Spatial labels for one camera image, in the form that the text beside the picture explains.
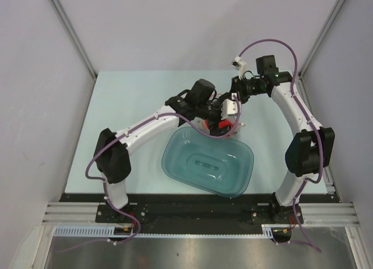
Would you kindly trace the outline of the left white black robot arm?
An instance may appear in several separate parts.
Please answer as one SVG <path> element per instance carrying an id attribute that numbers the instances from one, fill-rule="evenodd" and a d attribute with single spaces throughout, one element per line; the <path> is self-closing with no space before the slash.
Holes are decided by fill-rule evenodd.
<path id="1" fill-rule="evenodd" d="M 238 98 L 235 92 L 218 96 L 214 84 L 199 79 L 191 89 L 169 98 L 154 114 L 135 125 L 118 132 L 108 128 L 102 130 L 90 163 L 95 164 L 101 173 L 98 180 L 103 182 L 105 199 L 110 204 L 109 216 L 122 222 L 129 215 L 125 180 L 132 170 L 131 155 L 158 135 L 185 123 L 191 124 L 195 118 L 212 122 L 212 131 L 207 134 L 210 138 L 230 135 L 234 126 L 229 125 L 220 131 L 219 124 L 228 116 L 240 115 Z"/>

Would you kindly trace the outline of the aluminium corner post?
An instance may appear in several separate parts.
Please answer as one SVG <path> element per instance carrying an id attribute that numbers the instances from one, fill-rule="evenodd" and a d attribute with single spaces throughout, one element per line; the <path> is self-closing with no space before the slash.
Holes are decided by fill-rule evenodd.
<path id="1" fill-rule="evenodd" d="M 78 57 L 82 61 L 85 69 L 91 76 L 91 78 L 95 81 L 98 77 L 97 72 L 94 70 L 93 64 L 89 59 L 89 56 L 60 0 L 48 0 L 52 9 L 54 10 L 58 20 L 60 21 L 61 26 L 63 27 L 66 35 L 68 36 L 69 40 L 73 48 L 75 49 Z"/>
<path id="2" fill-rule="evenodd" d="M 336 0 L 335 4 L 332 7 L 330 14 L 328 15 L 326 21 L 324 22 L 321 31 L 319 32 L 314 44 L 310 52 L 308 53 L 302 67 L 298 71 L 298 76 L 302 79 L 305 74 L 307 73 L 310 65 L 314 61 L 315 57 L 319 53 L 323 42 L 326 40 L 328 34 L 330 33 L 335 21 L 337 20 L 338 16 L 340 15 L 344 5 L 346 4 L 347 0 Z"/>

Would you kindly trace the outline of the left aluminium corner post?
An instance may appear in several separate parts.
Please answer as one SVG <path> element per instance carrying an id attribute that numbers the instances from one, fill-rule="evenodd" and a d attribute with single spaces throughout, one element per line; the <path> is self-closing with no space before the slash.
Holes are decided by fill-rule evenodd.
<path id="1" fill-rule="evenodd" d="M 93 64 L 89 59 L 89 56 L 60 0 L 48 0 L 52 9 L 54 10 L 58 20 L 60 21 L 61 26 L 63 27 L 66 35 L 68 36 L 69 40 L 73 48 L 75 49 L 78 57 L 82 61 L 85 69 L 91 76 L 91 78 L 95 81 L 98 77 L 97 72 L 94 70 Z"/>

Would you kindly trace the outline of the right aluminium corner post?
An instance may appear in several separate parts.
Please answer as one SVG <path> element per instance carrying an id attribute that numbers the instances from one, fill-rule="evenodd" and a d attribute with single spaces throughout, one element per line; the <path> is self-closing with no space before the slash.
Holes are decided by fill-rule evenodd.
<path id="1" fill-rule="evenodd" d="M 326 21 L 324 22 L 321 31 L 319 32 L 314 44 L 310 52 L 308 53 L 302 67 L 298 71 L 298 76 L 302 79 L 305 74 L 307 73 L 310 65 L 314 61 L 315 57 L 319 53 L 323 42 L 326 40 L 328 34 L 330 33 L 335 21 L 337 20 L 338 16 L 340 15 L 344 5 L 346 4 L 347 0 L 336 0 L 335 4 L 332 7 L 330 14 L 328 15 Z"/>

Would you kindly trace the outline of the red toy apple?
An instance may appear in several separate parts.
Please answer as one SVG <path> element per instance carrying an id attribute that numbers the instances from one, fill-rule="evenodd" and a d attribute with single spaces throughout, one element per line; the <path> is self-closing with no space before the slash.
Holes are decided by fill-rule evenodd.
<path id="1" fill-rule="evenodd" d="M 233 126 L 232 122 L 228 120 L 222 120 L 219 122 L 205 120 L 205 125 L 207 126 L 210 135 L 224 135 L 229 132 Z"/>

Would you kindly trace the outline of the blue transparent plastic tub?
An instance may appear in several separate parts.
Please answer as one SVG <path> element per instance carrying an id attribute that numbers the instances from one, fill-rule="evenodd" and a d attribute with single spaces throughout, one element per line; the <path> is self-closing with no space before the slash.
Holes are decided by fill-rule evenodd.
<path id="1" fill-rule="evenodd" d="M 254 153 L 236 139 L 209 138 L 191 127 L 182 127 L 171 136 L 161 167 L 174 180 L 234 198 L 249 185 Z"/>

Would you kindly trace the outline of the clear orange zip top bag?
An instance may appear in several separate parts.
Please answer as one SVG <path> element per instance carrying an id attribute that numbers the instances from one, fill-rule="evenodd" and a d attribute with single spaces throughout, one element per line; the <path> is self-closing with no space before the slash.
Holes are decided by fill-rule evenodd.
<path id="1" fill-rule="evenodd" d="M 198 126 L 211 138 L 230 138 L 243 125 L 240 122 L 242 105 L 237 93 L 225 93 L 208 100 L 205 111 L 198 117 Z"/>

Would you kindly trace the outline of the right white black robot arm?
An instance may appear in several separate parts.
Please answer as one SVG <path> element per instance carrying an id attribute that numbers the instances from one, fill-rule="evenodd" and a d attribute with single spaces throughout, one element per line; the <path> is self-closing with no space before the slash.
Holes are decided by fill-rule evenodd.
<path id="1" fill-rule="evenodd" d="M 298 94 L 294 78 L 281 72 L 274 55 L 256 59 L 258 74 L 245 77 L 247 65 L 237 56 L 231 63 L 238 76 L 231 80 L 231 92 L 241 103 L 255 95 L 267 94 L 279 107 L 287 120 L 293 140 L 285 153 L 287 173 L 269 203 L 269 217 L 275 223 L 284 222 L 297 213 L 297 203 L 308 183 L 321 181 L 322 172 L 330 163 L 335 132 L 325 128 Z"/>

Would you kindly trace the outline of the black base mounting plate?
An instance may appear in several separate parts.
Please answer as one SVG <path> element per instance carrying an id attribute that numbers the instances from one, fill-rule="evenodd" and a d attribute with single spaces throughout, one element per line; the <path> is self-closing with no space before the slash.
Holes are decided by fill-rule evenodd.
<path id="1" fill-rule="evenodd" d="M 337 194 L 303 194 L 295 207 L 281 207 L 271 194 L 248 194 L 236 198 L 203 194 L 131 194 L 120 212 L 113 210 L 103 194 L 63 194 L 61 202 L 96 203 L 94 222 L 114 224 L 111 242 L 140 235 L 253 235 L 263 224 L 291 229 L 304 221 L 304 204 L 317 209 L 338 203 Z"/>

